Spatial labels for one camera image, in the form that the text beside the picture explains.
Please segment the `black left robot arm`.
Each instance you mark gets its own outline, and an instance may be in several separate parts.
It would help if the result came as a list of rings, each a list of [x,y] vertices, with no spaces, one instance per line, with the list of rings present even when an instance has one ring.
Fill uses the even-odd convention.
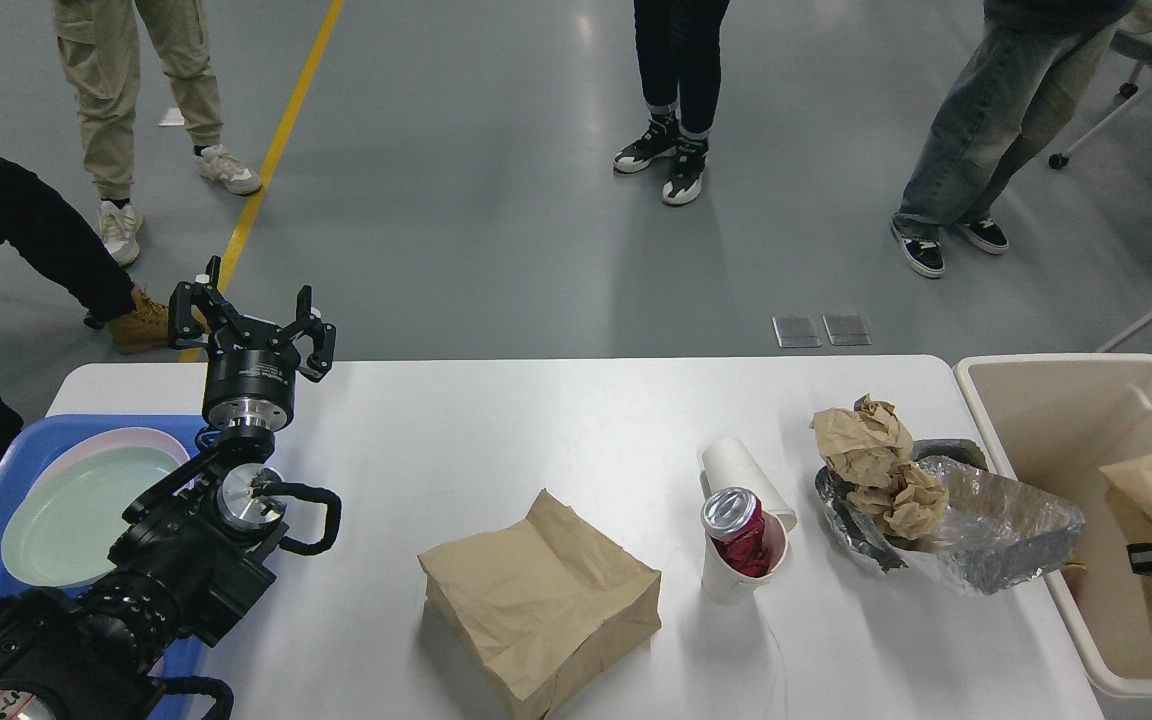
[[[169,344],[204,348],[202,419],[210,441],[123,511],[114,568],[86,592],[32,589],[0,600],[0,719],[146,719],[168,696],[210,698],[228,719],[232,688],[210,676],[156,676],[175,641],[215,644],[274,574],[274,550],[314,556],[338,541],[342,502],[268,465],[291,423],[294,379],[329,373],[338,329],[302,287],[291,323],[238,313],[218,288],[221,262],[180,282]]]

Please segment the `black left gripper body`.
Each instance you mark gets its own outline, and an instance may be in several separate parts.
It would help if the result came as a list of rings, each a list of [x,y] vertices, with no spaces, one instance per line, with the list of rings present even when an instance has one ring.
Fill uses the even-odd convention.
[[[200,416],[214,429],[256,425],[278,432],[294,418],[294,378],[300,353],[282,348],[207,351]]]

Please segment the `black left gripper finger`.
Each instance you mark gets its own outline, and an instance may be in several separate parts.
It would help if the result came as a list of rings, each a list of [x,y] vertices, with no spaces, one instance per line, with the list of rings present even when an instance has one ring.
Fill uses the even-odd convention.
[[[211,256],[204,273],[175,286],[169,300],[168,347],[206,348],[210,354],[251,350],[247,320],[218,290],[220,256]]]
[[[296,342],[308,338],[311,350],[303,355]],[[271,334],[271,353],[289,372],[298,372],[311,382],[321,382],[334,363],[338,327],[324,323],[319,311],[312,306],[312,287],[302,286],[296,297],[293,323],[276,328]]]

